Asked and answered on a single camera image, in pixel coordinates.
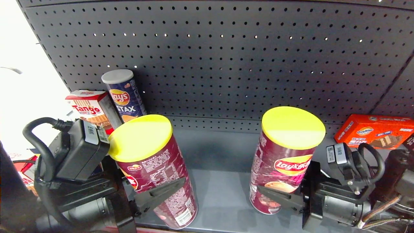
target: gray lid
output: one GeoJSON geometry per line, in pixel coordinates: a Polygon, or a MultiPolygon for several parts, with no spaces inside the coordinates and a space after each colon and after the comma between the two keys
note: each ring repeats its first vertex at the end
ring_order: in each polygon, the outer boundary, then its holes
{"type": "Polygon", "coordinates": [[[134,76],[132,71],[127,69],[111,70],[102,75],[102,82],[106,84],[117,84],[128,81],[134,76]]]}

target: shelf surface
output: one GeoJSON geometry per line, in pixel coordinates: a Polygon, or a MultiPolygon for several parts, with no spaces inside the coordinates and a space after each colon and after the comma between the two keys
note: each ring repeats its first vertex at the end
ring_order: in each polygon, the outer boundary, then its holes
{"type": "MultiPolygon", "coordinates": [[[[283,209],[276,215],[256,211],[248,199],[250,168],[258,143],[257,133],[175,130],[174,136],[184,155],[199,205],[196,219],[183,231],[189,232],[305,232],[302,215],[283,209]]],[[[313,160],[329,174],[325,147],[335,144],[326,138],[318,146],[313,160]]],[[[388,150],[380,151],[385,158],[388,150]]],[[[367,158],[374,164],[374,159],[367,158]]],[[[138,225],[165,228],[153,213],[137,218],[138,225]]],[[[324,219],[319,233],[361,232],[324,219]]]]}

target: lay's chip canister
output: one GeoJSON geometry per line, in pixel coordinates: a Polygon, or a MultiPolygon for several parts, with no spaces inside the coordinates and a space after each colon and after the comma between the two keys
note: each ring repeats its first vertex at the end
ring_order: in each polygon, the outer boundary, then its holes
{"type": "Polygon", "coordinates": [[[111,70],[101,78],[108,87],[109,94],[124,123],[147,114],[132,71],[111,70]]]}
{"type": "Polygon", "coordinates": [[[114,130],[109,142],[109,155],[137,193],[185,177],[184,186],[154,212],[176,230],[195,219],[198,205],[193,187],[173,127],[165,116],[150,114],[135,118],[114,130]]]}
{"type": "Polygon", "coordinates": [[[257,186],[294,192],[324,136],[325,126],[310,112],[295,107],[265,112],[250,180],[250,202],[259,212],[275,214],[281,207],[261,194],[257,186]]]}

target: blue stax canister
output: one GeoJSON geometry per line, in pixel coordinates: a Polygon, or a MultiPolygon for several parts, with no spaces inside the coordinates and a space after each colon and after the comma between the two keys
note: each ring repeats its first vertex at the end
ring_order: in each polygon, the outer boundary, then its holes
{"type": "Polygon", "coordinates": [[[108,87],[109,94],[124,123],[147,114],[132,71],[111,70],[101,78],[108,87]]]}

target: pegboard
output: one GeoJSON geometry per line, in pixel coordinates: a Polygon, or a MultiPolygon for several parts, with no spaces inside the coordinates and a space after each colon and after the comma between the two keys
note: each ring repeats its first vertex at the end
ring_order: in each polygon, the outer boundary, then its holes
{"type": "Polygon", "coordinates": [[[414,118],[414,59],[404,68],[373,113],[414,118]]]}
{"type": "Polygon", "coordinates": [[[256,122],[289,105],[342,124],[369,113],[412,54],[414,15],[400,9],[411,2],[383,4],[392,7],[148,1],[23,11],[70,90],[104,90],[103,73],[128,68],[151,113],[256,122]]]}
{"type": "MultiPolygon", "coordinates": [[[[63,3],[75,3],[75,2],[93,2],[96,0],[17,0],[21,7],[34,7],[51,4],[63,4],[63,3]]],[[[414,10],[414,2],[411,0],[307,0],[307,1],[320,1],[320,2],[340,2],[340,3],[352,3],[361,5],[374,5],[381,7],[392,7],[400,9],[414,10]]]]}

